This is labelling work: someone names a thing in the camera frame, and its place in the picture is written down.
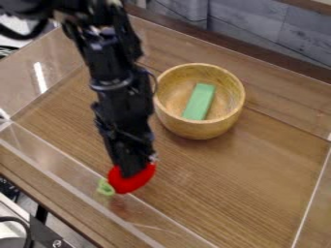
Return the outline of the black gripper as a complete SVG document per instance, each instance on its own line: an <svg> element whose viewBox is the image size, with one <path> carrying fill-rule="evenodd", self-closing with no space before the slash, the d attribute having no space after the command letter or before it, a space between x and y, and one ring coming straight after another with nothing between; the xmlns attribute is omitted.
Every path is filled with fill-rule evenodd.
<svg viewBox="0 0 331 248"><path fill-rule="evenodd" d="M124 178L138 174L157 161L148 119L153 114L148 85L92 85L97 100L92 104L96 126L112 163Z"/></svg>

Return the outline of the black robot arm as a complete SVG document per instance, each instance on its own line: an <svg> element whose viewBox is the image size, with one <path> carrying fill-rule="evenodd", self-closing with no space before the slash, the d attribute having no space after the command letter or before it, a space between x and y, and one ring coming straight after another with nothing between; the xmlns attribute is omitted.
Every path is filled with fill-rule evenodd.
<svg viewBox="0 0 331 248"><path fill-rule="evenodd" d="M37 22L26 34L0 24L0 35L13 40L34 38L52 20L61 24L89 70L94 121L112 163L122 177L137 175L154 154L152 89L122 0L0 0L0 15Z"/></svg>

